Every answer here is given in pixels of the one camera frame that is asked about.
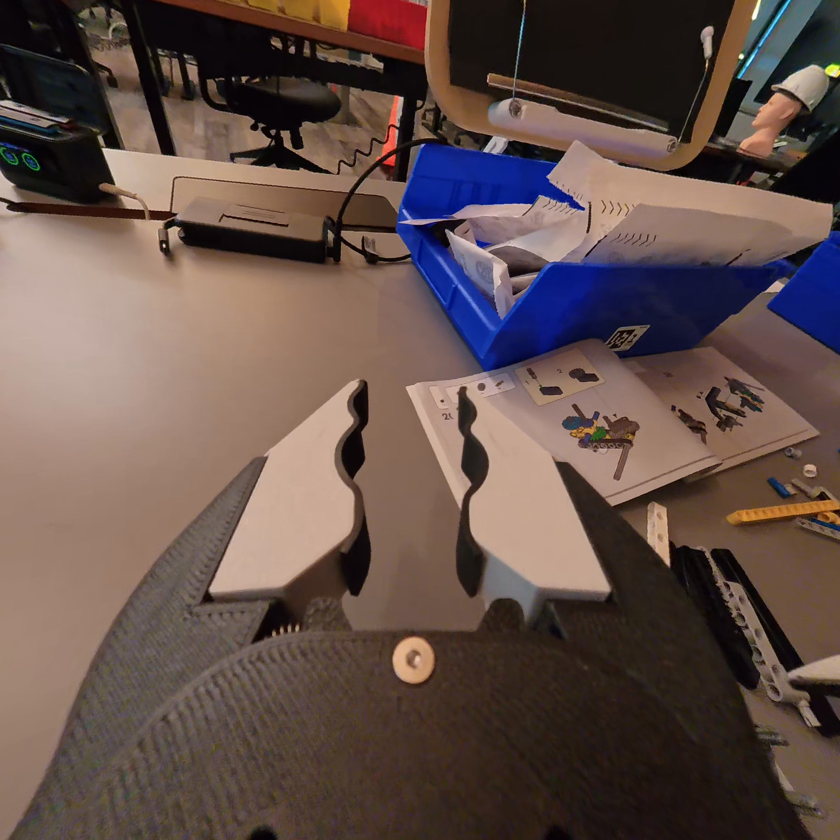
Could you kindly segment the orange traffic cone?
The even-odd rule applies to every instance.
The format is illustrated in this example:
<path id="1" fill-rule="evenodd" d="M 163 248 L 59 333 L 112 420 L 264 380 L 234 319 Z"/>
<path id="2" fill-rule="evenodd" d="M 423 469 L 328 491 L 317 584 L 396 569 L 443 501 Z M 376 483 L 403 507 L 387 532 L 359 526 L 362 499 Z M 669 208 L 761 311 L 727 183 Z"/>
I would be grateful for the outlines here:
<path id="1" fill-rule="evenodd" d="M 400 129 L 400 122 L 403 112 L 404 98 L 394 97 L 392 102 L 392 109 L 388 119 L 385 130 L 385 142 L 381 149 L 381 154 L 390 153 L 398 145 L 398 133 Z M 384 177 L 388 180 L 395 180 L 396 178 L 396 161 L 397 156 L 394 154 L 388 161 L 385 161 L 381 167 Z"/>

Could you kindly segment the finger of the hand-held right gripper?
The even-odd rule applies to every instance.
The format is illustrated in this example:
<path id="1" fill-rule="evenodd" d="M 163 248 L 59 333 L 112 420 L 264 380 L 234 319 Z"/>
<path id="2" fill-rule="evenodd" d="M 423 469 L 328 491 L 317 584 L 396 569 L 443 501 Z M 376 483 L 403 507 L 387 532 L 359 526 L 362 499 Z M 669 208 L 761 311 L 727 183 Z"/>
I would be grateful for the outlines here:
<path id="1" fill-rule="evenodd" d="M 840 658 L 822 658 L 790 670 L 787 679 L 792 687 L 808 694 L 839 698 Z"/>

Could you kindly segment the lego instruction booklet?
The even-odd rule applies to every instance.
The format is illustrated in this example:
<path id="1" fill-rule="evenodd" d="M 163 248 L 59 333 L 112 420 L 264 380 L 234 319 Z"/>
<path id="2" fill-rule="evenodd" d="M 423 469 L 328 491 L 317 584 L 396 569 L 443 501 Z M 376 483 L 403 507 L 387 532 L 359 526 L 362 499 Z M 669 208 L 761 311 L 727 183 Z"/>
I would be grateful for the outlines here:
<path id="1" fill-rule="evenodd" d="M 457 503 L 468 488 L 458 395 L 485 400 L 611 504 L 798 445 L 819 431 L 711 347 L 621 360 L 589 339 L 406 390 Z"/>

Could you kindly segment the black office chair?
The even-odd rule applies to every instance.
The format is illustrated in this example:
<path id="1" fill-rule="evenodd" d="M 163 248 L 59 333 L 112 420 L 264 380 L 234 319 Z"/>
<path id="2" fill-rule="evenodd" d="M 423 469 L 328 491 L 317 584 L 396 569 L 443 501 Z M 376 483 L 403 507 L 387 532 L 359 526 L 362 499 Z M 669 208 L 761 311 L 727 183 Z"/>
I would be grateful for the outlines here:
<path id="1" fill-rule="evenodd" d="M 300 154 L 305 123 L 330 121 L 341 110 L 336 93 L 318 80 L 284 77 L 287 52 L 271 44 L 270 36 L 236 37 L 197 48 L 198 88 L 205 104 L 217 112 L 248 119 L 250 130 L 268 143 L 229 154 L 231 162 L 327 174 Z"/>

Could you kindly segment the blue plastic bin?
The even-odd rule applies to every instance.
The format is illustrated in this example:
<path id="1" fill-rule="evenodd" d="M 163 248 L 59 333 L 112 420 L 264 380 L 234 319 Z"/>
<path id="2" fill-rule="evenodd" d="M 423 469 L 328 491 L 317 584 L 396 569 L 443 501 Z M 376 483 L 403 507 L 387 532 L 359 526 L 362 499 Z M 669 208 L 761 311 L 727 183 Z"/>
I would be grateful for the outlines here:
<path id="1" fill-rule="evenodd" d="M 768 309 L 839 353 L 839 233 L 813 251 Z"/>
<path id="2" fill-rule="evenodd" d="M 468 279 L 443 240 L 420 218 L 477 203 L 531 201 L 548 188 L 550 164 L 431 143 L 421 148 L 398 211 L 397 233 L 455 330 L 486 371 L 588 339 L 646 330 L 623 357 L 692 349 L 772 283 L 795 272 L 766 267 L 635 267 L 552 264 L 505 318 Z"/>

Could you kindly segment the crumpled white paper bag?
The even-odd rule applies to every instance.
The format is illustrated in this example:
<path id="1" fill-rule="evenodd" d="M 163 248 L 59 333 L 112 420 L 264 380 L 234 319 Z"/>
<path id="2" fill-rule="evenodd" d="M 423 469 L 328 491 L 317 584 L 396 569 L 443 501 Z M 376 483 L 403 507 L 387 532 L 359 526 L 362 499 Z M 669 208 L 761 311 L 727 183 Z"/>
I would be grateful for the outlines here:
<path id="1" fill-rule="evenodd" d="M 592 225 L 590 209 L 538 196 L 531 204 L 470 204 L 452 214 L 407 219 L 410 228 L 466 224 L 476 243 L 489 250 L 515 250 L 545 262 L 561 262 L 583 245 Z"/>

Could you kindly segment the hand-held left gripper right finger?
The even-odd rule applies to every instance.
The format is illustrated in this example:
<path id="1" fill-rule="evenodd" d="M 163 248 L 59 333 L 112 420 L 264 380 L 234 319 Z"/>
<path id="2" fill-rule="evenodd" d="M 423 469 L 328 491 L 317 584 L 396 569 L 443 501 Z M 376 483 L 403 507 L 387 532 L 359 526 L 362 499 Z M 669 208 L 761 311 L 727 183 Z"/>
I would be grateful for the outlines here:
<path id="1" fill-rule="evenodd" d="M 519 604 L 534 624 L 548 602 L 604 603 L 612 587 L 558 463 L 481 396 L 458 390 L 468 487 L 456 540 L 458 582 L 485 606 Z"/>

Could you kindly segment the wooden top desk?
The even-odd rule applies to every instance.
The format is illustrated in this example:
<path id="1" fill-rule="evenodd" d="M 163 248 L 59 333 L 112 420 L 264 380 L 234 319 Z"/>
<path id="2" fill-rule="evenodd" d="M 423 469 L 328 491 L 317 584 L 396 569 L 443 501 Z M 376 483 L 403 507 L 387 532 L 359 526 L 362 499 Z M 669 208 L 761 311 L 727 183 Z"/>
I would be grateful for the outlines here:
<path id="1" fill-rule="evenodd" d="M 395 178 L 399 182 L 406 180 L 410 161 L 408 144 L 415 140 L 415 117 L 427 96 L 422 53 L 410 57 L 411 50 L 402 45 L 297 23 L 287 17 L 226 2 L 126 1 L 119 5 L 162 154 L 175 156 L 176 149 L 161 93 L 159 51 L 195 60 L 197 48 L 236 37 L 268 35 L 274 47 L 287 52 L 289 68 L 279 70 L 281 76 L 321 81 L 331 89 L 347 87 L 404 98 L 394 154 L 397 156 Z M 198 75 L 196 86 L 201 97 Z"/>

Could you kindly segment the black box green lights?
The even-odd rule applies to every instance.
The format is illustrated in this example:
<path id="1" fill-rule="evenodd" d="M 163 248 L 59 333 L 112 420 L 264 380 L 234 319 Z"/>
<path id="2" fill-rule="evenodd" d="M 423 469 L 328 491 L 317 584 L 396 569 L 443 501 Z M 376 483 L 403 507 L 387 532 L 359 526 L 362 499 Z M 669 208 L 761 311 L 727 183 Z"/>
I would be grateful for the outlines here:
<path id="1" fill-rule="evenodd" d="M 74 119 L 1 101 L 1 168 L 15 186 L 97 203 L 115 186 L 98 131 Z"/>

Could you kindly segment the red storage bin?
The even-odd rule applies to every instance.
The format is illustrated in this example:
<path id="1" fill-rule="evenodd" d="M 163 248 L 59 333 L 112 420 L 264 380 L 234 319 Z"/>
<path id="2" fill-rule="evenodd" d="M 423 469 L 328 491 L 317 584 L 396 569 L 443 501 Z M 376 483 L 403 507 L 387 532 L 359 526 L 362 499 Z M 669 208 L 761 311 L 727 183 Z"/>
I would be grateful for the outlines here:
<path id="1" fill-rule="evenodd" d="M 424 50 L 426 26 L 426 2 L 350 2 L 348 28 L 357 35 Z"/>

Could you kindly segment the mannequin head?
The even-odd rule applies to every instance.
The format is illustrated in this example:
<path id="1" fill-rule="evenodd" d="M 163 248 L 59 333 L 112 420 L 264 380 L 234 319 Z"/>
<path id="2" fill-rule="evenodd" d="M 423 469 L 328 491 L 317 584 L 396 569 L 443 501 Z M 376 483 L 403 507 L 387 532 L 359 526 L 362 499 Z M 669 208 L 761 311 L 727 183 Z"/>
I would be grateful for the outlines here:
<path id="1" fill-rule="evenodd" d="M 756 159 L 771 156 L 782 132 L 803 109 L 802 102 L 785 91 L 775 92 L 752 121 L 753 133 L 738 146 L 738 153 Z"/>

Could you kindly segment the yellow lego beam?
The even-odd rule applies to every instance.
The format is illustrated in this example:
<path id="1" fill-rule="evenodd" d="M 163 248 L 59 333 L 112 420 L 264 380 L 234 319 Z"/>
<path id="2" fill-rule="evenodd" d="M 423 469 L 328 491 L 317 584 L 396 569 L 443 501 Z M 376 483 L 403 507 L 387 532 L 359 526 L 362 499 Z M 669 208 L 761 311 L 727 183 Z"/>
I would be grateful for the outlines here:
<path id="1" fill-rule="evenodd" d="M 816 518 L 822 513 L 835 513 L 838 511 L 839 502 L 837 500 L 815 500 L 771 507 L 736 510 L 726 516 L 726 521 L 733 526 L 741 526 L 744 524 L 755 524 L 760 522 L 780 521 L 795 518 Z"/>

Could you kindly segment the light grey lego beam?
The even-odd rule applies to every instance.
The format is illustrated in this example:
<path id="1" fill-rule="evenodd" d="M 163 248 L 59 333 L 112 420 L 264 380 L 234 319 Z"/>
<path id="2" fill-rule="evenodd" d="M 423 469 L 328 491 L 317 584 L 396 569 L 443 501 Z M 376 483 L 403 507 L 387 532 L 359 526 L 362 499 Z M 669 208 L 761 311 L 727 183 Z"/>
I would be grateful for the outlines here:
<path id="1" fill-rule="evenodd" d="M 732 573 L 725 572 L 712 559 L 709 551 L 705 554 L 730 614 L 750 646 L 752 662 L 759 673 L 763 691 L 771 700 L 796 708 L 807 727 L 821 727 L 808 694 L 791 684 L 743 585 Z"/>

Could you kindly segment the wood framed black board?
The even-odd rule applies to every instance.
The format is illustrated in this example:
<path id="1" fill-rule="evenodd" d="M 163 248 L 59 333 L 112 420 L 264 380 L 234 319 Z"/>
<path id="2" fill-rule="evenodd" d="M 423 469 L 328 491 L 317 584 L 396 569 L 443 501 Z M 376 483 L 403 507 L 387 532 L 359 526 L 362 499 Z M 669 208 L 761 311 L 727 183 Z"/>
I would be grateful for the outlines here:
<path id="1" fill-rule="evenodd" d="M 425 70 L 442 113 L 463 130 L 567 151 L 507 136 L 488 120 L 510 98 L 625 129 L 666 133 L 662 157 L 590 150 L 658 172 L 697 158 L 711 138 L 740 49 L 748 1 L 434 1 L 427 10 Z M 715 28 L 706 66 L 700 31 Z"/>

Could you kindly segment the yellow storage bin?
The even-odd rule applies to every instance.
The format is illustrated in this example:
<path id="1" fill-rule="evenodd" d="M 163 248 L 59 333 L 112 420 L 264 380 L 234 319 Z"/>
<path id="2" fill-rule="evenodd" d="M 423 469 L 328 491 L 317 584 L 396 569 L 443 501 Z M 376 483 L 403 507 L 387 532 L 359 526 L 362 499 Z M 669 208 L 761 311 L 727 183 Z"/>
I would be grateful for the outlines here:
<path id="1" fill-rule="evenodd" d="M 351 1 L 245 1 L 249 7 L 347 32 Z"/>

